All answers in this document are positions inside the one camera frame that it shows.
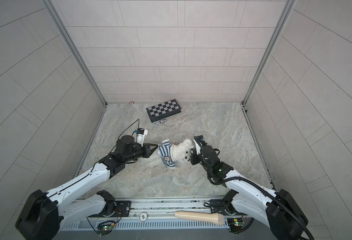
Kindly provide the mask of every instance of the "tiled wall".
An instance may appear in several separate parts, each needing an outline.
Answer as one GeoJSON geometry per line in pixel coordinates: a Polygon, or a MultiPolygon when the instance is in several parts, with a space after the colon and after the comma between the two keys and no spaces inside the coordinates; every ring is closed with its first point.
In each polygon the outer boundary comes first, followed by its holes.
{"type": "Polygon", "coordinates": [[[352,0],[298,0],[247,109],[319,239],[352,239],[352,0]]]}
{"type": "Polygon", "coordinates": [[[101,110],[41,2],[0,1],[0,239],[23,239],[31,192],[71,178],[101,110]]]}
{"type": "Polygon", "coordinates": [[[285,4],[52,2],[107,102],[242,101],[285,4]]]}

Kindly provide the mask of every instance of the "gray marble floor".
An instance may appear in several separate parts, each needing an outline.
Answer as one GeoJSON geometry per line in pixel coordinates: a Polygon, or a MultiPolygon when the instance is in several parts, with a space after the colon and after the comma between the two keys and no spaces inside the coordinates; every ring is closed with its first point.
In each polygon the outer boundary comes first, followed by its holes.
{"type": "MultiPolygon", "coordinates": [[[[140,118],[140,127],[148,129],[145,142],[161,144],[162,140],[169,138],[171,143],[179,144],[185,138],[192,140],[193,136],[203,135],[209,145],[221,151],[221,161],[256,183],[270,186],[239,103],[180,103],[182,112],[156,127],[145,110],[152,105],[108,105],[80,172],[90,169],[104,157],[116,144],[120,133],[140,118]]],[[[126,135],[136,128],[137,125],[128,129],[126,135]]],[[[166,168],[154,152],[150,158],[126,165],[119,174],[99,184],[92,192],[105,189],[118,198],[218,196],[228,192],[228,188],[210,184],[201,165],[192,166],[188,161],[176,164],[176,169],[166,168]]]]}

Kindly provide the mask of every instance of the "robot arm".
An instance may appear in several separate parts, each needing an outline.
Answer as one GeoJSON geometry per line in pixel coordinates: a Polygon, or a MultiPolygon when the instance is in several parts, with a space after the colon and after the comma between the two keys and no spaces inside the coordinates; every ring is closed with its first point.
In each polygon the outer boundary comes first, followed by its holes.
{"type": "Polygon", "coordinates": [[[116,150],[103,157],[94,166],[67,183],[47,192],[32,193],[18,217],[15,227],[28,240],[50,240],[67,225],[87,216],[102,213],[111,215],[115,209],[115,198],[105,190],[88,199],[73,203],[75,199],[94,186],[115,176],[125,164],[140,157],[148,158],[158,145],[134,142],[134,137],[123,136],[117,140],[116,150]]]}
{"type": "Polygon", "coordinates": [[[267,189],[221,162],[218,150],[207,145],[203,136],[194,137],[194,142],[196,148],[192,149],[191,164],[200,163],[212,184],[230,189],[222,201],[228,214],[239,212],[255,218],[268,226],[279,240],[303,239],[303,231],[313,239],[306,228],[308,219],[287,191],[267,189]]]}

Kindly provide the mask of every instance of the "chessboard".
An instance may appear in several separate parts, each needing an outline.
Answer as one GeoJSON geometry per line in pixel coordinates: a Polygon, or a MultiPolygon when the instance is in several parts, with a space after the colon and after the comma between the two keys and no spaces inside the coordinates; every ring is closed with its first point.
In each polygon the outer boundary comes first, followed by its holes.
{"type": "Polygon", "coordinates": [[[154,105],[147,108],[147,112],[151,122],[158,121],[163,118],[167,118],[176,113],[181,113],[181,107],[177,103],[176,99],[154,105]]]}

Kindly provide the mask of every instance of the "teddy bear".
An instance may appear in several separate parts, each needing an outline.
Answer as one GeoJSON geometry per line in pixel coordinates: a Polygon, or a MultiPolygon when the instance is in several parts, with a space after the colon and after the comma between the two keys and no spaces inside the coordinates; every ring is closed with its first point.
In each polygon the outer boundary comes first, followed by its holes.
{"type": "Polygon", "coordinates": [[[191,159],[192,141],[185,139],[179,145],[170,144],[169,139],[161,142],[162,145],[157,149],[162,162],[166,167],[175,168],[177,161],[189,161],[191,159]]]}

